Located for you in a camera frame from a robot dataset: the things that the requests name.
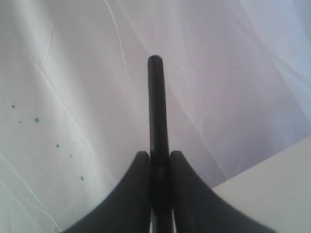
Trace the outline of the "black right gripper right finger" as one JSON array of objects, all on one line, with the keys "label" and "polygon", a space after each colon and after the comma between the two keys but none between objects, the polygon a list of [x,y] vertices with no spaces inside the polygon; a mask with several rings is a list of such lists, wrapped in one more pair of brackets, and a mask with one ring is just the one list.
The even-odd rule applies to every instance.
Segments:
[{"label": "black right gripper right finger", "polygon": [[206,185],[180,151],[170,154],[173,211],[179,233],[272,233]]}]

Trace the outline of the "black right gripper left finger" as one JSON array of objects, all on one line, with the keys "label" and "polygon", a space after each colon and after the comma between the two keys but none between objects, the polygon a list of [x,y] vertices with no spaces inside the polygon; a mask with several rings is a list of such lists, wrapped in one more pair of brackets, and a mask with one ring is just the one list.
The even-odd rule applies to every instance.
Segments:
[{"label": "black right gripper left finger", "polygon": [[107,198],[65,232],[148,233],[150,222],[150,157],[139,151]]}]

